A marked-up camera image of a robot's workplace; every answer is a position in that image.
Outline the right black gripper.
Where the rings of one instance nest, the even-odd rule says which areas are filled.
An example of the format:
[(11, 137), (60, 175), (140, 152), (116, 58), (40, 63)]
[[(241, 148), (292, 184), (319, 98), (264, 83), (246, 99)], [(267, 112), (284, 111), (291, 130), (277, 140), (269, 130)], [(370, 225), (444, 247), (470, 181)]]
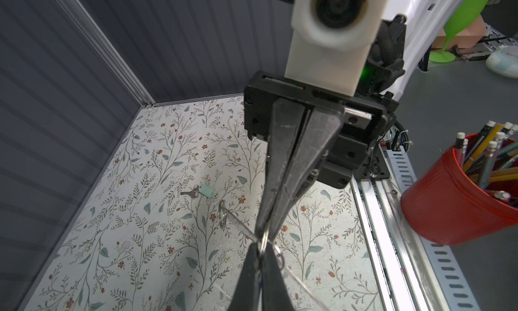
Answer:
[(390, 92), (340, 93), (259, 71), (244, 89), (249, 138), (268, 143), (267, 174), (254, 229), (274, 240), (315, 183), (345, 188), (395, 123)]

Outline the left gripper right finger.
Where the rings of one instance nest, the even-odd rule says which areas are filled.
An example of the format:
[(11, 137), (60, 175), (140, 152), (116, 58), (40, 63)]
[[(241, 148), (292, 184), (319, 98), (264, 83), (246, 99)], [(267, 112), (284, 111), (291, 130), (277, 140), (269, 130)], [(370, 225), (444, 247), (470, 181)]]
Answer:
[(262, 310), (294, 311), (273, 247), (259, 246), (258, 259), (262, 276)]

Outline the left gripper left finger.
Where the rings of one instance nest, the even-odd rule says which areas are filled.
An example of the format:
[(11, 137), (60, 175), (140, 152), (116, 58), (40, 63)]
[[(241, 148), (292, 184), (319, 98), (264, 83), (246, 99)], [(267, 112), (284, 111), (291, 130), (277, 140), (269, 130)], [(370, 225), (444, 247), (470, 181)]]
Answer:
[(260, 296), (260, 269), (257, 244), (251, 244), (228, 311), (256, 311)]

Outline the green-capped key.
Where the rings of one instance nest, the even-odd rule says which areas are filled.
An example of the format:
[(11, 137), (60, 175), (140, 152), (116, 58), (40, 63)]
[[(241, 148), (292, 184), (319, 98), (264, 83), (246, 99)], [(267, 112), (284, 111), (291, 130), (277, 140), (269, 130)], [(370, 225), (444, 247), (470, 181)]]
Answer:
[(191, 191), (187, 191), (187, 192), (181, 192), (180, 193), (181, 196), (188, 196), (192, 199), (196, 199), (198, 198), (199, 196), (204, 196), (206, 198), (213, 198), (214, 195), (215, 195), (215, 190), (213, 190), (211, 187), (209, 186), (195, 186), (193, 189), (191, 189)]

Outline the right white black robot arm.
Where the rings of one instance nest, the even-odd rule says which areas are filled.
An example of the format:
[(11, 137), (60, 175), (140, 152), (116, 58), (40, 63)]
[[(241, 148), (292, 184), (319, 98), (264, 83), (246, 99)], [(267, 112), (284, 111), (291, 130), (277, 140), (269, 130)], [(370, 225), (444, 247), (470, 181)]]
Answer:
[(255, 235), (274, 240), (315, 182), (345, 188), (395, 123), (412, 71), (463, 0), (282, 0), (294, 7), (283, 76), (244, 89), (249, 138), (266, 141)]

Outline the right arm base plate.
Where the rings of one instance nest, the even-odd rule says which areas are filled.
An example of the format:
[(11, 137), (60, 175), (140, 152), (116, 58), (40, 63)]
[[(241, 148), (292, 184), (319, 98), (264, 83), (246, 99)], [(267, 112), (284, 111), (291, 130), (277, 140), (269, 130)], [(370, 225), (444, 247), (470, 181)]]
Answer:
[(355, 172), (355, 177), (357, 180), (387, 180), (391, 177), (383, 146), (378, 145), (372, 149), (371, 154)]

